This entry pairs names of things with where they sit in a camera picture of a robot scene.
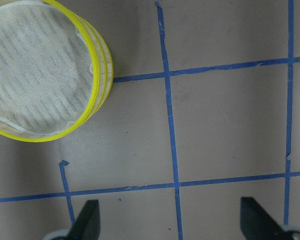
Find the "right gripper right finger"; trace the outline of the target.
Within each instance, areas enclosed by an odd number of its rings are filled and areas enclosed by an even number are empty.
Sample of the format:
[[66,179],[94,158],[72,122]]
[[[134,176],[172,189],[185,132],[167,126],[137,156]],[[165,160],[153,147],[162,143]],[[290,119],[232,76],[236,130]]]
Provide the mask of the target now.
[[240,230],[247,240],[300,240],[300,229],[279,225],[253,198],[240,198]]

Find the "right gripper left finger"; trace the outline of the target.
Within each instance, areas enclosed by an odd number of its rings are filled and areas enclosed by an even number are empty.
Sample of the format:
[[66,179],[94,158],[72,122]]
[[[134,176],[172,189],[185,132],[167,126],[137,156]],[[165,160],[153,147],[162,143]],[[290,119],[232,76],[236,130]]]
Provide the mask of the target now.
[[97,199],[87,200],[74,225],[48,233],[44,240],[98,240],[100,237],[100,204]]

